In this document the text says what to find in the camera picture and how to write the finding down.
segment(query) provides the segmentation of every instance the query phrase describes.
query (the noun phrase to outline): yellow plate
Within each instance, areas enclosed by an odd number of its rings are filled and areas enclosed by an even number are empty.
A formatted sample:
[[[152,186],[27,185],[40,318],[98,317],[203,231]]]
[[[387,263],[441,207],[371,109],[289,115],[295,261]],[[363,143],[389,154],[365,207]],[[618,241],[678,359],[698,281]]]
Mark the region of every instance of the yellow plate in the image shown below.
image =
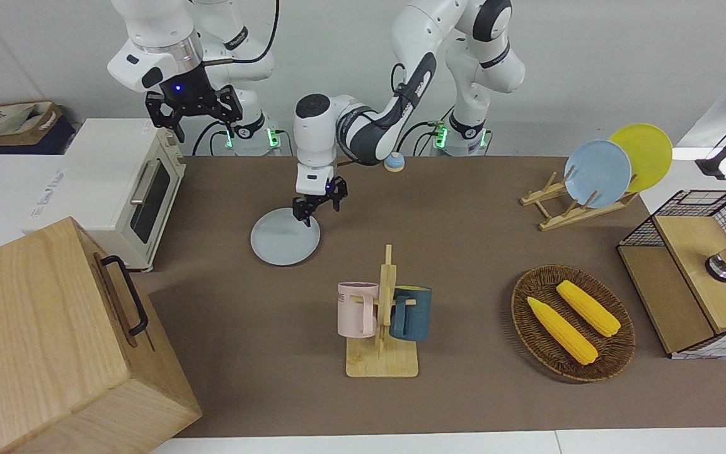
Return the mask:
[[[640,192],[653,187],[671,169],[671,140],[657,126],[629,124],[611,135],[610,141],[627,154],[631,173],[636,175],[629,183],[629,192]]]

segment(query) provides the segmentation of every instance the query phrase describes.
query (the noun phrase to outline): white plate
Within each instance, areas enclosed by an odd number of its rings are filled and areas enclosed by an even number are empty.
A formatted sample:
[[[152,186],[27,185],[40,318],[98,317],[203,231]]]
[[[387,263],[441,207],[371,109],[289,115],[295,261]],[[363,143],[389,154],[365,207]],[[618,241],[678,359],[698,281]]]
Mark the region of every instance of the white plate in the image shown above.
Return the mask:
[[[262,216],[251,230],[251,249],[271,265],[294,265],[318,247],[321,229],[315,218],[310,227],[297,221],[293,209],[277,209]]]
[[[567,192],[583,205],[597,190],[599,195],[587,205],[591,209],[614,204],[631,179],[629,157],[611,141],[591,141],[578,147],[565,164],[565,175],[571,166],[576,168],[565,181]]]

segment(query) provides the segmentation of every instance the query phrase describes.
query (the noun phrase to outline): wooden mug holder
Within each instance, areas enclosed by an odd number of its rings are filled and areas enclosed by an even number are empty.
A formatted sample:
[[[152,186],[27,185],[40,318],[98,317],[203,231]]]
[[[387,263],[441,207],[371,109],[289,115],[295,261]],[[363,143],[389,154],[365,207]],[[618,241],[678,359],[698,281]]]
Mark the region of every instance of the wooden mug holder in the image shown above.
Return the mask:
[[[623,209],[624,207],[627,207],[631,201],[634,201],[634,199],[637,198],[637,195],[639,195],[638,192],[627,192],[622,196],[622,198],[614,202],[614,204],[606,207],[600,207],[600,209],[591,209],[591,207],[588,207],[587,205],[589,205],[593,199],[599,195],[599,192],[594,190],[584,204],[579,204],[578,201],[572,201],[565,212],[560,215],[551,216],[548,210],[542,206],[542,202],[550,201],[550,199],[557,199],[562,196],[570,197],[567,189],[565,188],[565,182],[567,181],[567,178],[570,177],[571,173],[573,173],[573,169],[575,168],[575,166],[571,166],[565,174],[565,178],[562,178],[562,180],[557,183],[553,183],[556,179],[556,172],[551,173],[551,178],[548,178],[548,183],[546,183],[542,189],[530,190],[527,196],[519,199],[519,203],[521,203],[522,206],[531,204],[536,205],[537,209],[539,209],[542,213],[542,216],[545,217],[545,220],[539,224],[539,230],[546,232],[548,230],[564,227],[565,225],[584,221],[584,219],[594,218],[594,216],[600,216],[608,212]],[[632,175],[629,183],[634,181],[635,177],[636,175]]]
[[[350,377],[403,377],[418,375],[416,342],[394,339],[388,334],[391,326],[391,307],[397,282],[397,265],[391,263],[391,245],[386,245],[386,262],[380,265],[377,328],[371,338],[346,339],[346,375]],[[352,301],[363,302],[360,296]],[[415,300],[408,300],[415,305]]]

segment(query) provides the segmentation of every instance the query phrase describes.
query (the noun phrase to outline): box handle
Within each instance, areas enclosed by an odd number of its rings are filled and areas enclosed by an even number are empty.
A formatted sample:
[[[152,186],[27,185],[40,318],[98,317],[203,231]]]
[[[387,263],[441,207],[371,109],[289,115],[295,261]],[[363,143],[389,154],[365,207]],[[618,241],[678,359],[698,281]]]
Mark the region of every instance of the box handle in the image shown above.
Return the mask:
[[[125,262],[116,255],[109,255],[108,257],[101,259],[100,263],[103,264],[104,267],[110,264],[119,265],[119,270],[122,271],[122,276],[125,277],[127,289],[130,291],[130,296],[133,298],[134,304],[136,304],[136,312],[139,314],[139,324],[130,328],[127,333],[131,336],[137,336],[139,333],[147,329],[147,313],[144,312],[144,306],[142,305],[142,300],[139,298],[139,293],[136,293],[136,287],[133,285],[133,279],[131,279],[129,273],[127,273]]]

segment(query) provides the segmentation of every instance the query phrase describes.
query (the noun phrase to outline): brown table mat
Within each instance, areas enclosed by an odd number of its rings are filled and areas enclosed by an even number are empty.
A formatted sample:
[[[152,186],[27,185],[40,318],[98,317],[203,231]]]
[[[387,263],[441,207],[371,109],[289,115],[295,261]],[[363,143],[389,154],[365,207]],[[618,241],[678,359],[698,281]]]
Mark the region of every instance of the brown table mat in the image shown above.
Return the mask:
[[[401,173],[345,166],[340,213],[317,213],[321,243],[294,267],[254,256],[250,231],[289,206],[292,158],[194,158],[164,233],[150,291],[204,417],[186,437],[398,434],[726,426],[726,361],[667,359],[614,247],[647,212],[627,209],[541,233],[517,199],[562,158],[417,158]],[[546,202],[552,212],[557,201]],[[386,242],[398,284],[433,289],[415,379],[345,376],[335,284],[378,279]],[[637,353],[613,379],[554,380],[522,350],[508,308],[541,264],[587,271],[625,302]]]

